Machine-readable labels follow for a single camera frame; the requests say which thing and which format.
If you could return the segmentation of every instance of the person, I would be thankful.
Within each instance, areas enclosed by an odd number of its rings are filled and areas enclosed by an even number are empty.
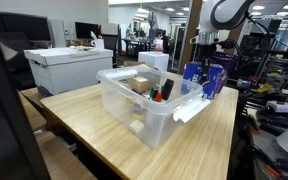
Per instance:
[[[168,54],[169,52],[169,45],[168,45],[168,41],[169,38],[168,36],[166,36],[166,31],[163,30],[163,32],[161,33],[161,39],[163,40],[163,53]]]

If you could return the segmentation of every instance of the ceiling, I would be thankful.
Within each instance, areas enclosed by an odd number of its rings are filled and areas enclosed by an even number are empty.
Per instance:
[[[140,0],[136,0],[138,6],[142,6],[142,8],[147,10],[154,10],[165,13],[170,17],[186,17],[188,16],[188,11],[184,11],[183,7],[189,7],[190,0],[159,0],[160,2],[156,2],[158,0],[142,0],[142,3],[139,3]],[[132,4],[114,4],[110,6],[128,6]],[[278,12],[288,12],[287,9],[283,9],[285,5],[288,5],[288,0],[256,0],[249,9],[249,12],[260,12],[261,15],[254,17],[276,17]],[[253,10],[253,6],[264,6],[263,10]],[[174,11],[170,12],[165,10],[166,8],[173,8]]]

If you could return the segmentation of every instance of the clear plastic bin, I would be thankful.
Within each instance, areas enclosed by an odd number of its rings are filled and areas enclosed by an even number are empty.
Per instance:
[[[173,80],[168,101],[155,102],[132,91],[127,80],[134,77],[148,79],[149,89]],[[105,110],[152,149],[210,103],[201,98],[203,90],[199,84],[145,65],[99,71],[97,78],[101,81]],[[182,86],[190,92],[182,94]]]

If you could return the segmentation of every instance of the blue box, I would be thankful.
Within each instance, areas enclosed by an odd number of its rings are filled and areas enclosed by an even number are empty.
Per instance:
[[[224,68],[219,64],[210,64],[210,71],[208,77],[210,82],[203,86],[203,98],[205,99],[214,99],[217,86],[222,81],[222,76],[224,73]],[[202,63],[200,62],[190,62],[186,64],[184,71],[183,79],[199,82],[202,78]],[[182,85],[181,92],[183,94],[189,93],[191,88],[186,85]]]

